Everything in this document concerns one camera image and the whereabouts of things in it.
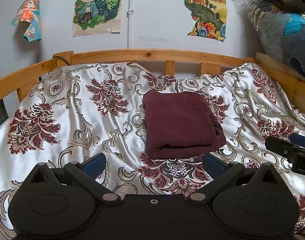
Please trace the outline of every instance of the wooden headboard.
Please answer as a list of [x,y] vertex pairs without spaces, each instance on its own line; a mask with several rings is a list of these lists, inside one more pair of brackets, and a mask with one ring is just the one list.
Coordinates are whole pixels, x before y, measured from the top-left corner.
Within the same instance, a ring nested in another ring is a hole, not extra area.
[[[69,64],[87,64],[87,63],[115,63],[123,61],[144,61],[144,60],[163,60],[165,61],[165,74],[174,76],[175,63],[191,62],[200,63],[200,75],[218,74],[221,66],[237,67],[246,62],[255,62],[259,64],[272,78],[277,80],[286,91],[289,99],[294,103],[302,101],[305,98],[305,82],[298,77],[292,76],[293,73],[286,73],[285,70],[272,67],[267,61],[257,54],[253,58],[235,58],[205,52],[171,50],[171,49],[117,49],[104,50],[74,54],[73,51],[65,51],[54,54],[53,57],[62,57]],[[66,66],[67,63],[61,58],[52,58],[26,68],[17,70],[0,78],[0,100],[11,92],[17,90],[19,101],[27,95],[30,89],[38,83],[38,77],[52,71],[57,67]],[[294,103],[300,110],[302,104]]]

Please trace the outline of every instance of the black circular pad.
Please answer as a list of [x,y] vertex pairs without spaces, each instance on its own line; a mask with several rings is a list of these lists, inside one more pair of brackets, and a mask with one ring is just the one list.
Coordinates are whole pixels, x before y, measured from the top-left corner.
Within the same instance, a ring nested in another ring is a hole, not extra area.
[[15,195],[10,206],[9,217],[16,232],[44,237],[77,230],[95,210],[86,191],[47,182],[26,185],[25,192],[20,198]]
[[292,194],[265,182],[221,192],[213,201],[213,211],[230,229],[258,237],[293,230],[299,216]]

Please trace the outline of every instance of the folded maroon cloth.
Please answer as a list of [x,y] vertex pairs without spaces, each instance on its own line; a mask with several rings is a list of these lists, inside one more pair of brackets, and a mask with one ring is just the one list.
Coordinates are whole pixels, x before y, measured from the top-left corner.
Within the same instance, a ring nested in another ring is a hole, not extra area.
[[144,95],[147,154],[152,159],[188,158],[226,144],[205,99],[194,92]]

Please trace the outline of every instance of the red floral motif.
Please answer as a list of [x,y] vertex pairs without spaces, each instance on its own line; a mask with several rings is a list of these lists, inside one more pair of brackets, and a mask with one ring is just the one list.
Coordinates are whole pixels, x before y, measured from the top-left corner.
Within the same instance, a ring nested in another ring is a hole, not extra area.
[[259,168],[259,164],[254,160],[249,160],[247,162],[247,168]]
[[300,215],[298,221],[294,227],[294,233],[301,233],[305,230],[305,196],[302,194],[294,194],[294,198],[297,201],[300,209]]
[[213,74],[213,75],[211,75],[211,78],[217,77],[217,78],[219,78],[221,81],[223,81],[224,76],[225,76],[225,73],[219,73],[219,74]]
[[224,119],[227,117],[225,111],[227,111],[229,108],[229,104],[224,105],[223,97],[212,96],[210,94],[202,92],[201,90],[198,90],[196,92],[207,101],[213,115],[217,118],[218,122],[223,123]]
[[58,133],[60,124],[54,124],[53,112],[50,104],[34,104],[29,110],[24,109],[23,113],[18,109],[14,120],[10,124],[8,133],[8,144],[11,154],[27,150],[43,150],[43,142],[59,144],[52,134]]
[[216,34],[215,34],[215,30],[216,30],[216,27],[214,26],[214,24],[212,22],[208,22],[208,23],[205,23],[203,21],[200,21],[199,23],[199,30],[202,28],[202,27],[205,27],[206,31],[207,31],[207,38],[211,38],[211,39],[214,39],[216,38]]
[[264,94],[265,98],[267,98],[272,103],[276,103],[276,92],[275,92],[275,86],[271,83],[270,78],[262,74],[258,69],[252,69],[252,74],[255,77],[255,80],[253,80],[253,83],[256,87],[259,87],[257,89],[257,93]]
[[116,70],[122,72],[122,71],[123,71],[123,68],[122,68],[121,66],[117,66],[117,67],[116,67]]
[[187,83],[188,83],[189,85],[191,85],[191,86],[194,86],[194,85],[195,85],[195,82],[192,81],[192,80],[189,80]]
[[51,90],[52,90],[53,92],[57,92],[57,91],[60,90],[60,88],[61,88],[61,85],[57,84],[57,85],[54,85],[54,86],[51,88]]
[[152,160],[142,153],[145,166],[137,170],[144,176],[154,179],[156,187],[171,194],[190,195],[210,181],[202,167],[202,155],[186,159]]
[[245,114],[250,114],[250,113],[251,113],[250,108],[249,108],[248,106],[243,106],[243,107],[242,107],[242,110],[243,110],[243,112],[244,112]]
[[151,73],[146,73],[143,77],[149,80],[149,87],[157,91],[166,90],[167,87],[171,86],[171,83],[176,82],[176,78],[169,75],[155,76]]
[[124,100],[124,96],[119,95],[121,89],[115,80],[104,80],[99,84],[96,79],[92,79],[91,83],[93,86],[86,85],[86,87],[93,93],[90,99],[98,106],[102,116],[108,112],[114,116],[120,116],[119,113],[129,113],[126,109],[128,101]]
[[295,132],[298,133],[299,131],[294,131],[294,126],[289,125],[287,126],[286,123],[281,120],[281,126],[279,120],[277,120],[276,124],[270,120],[260,120],[257,123],[259,131],[261,132],[264,139],[269,136],[278,137],[285,141],[289,141],[289,134]]

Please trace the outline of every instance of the bedspread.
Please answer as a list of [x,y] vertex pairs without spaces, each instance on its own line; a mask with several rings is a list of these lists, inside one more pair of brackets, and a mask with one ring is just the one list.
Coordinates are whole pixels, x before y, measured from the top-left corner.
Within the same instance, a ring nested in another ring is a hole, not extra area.
[[136,64],[118,63],[53,70],[22,100],[15,116],[0,126],[0,239],[16,235],[7,216],[8,203],[38,162],[60,168],[104,152],[106,169],[97,182],[122,197],[188,195],[209,183],[212,179],[203,170],[201,156],[152,160],[146,155],[143,95],[151,89],[203,96],[227,138],[227,144],[213,154],[251,168],[271,162],[297,199],[301,216],[295,232],[302,231],[305,176],[292,173],[285,158],[264,146],[268,136],[284,140],[293,132],[305,136],[305,115],[293,108],[278,83],[253,63],[178,81],[154,76]]

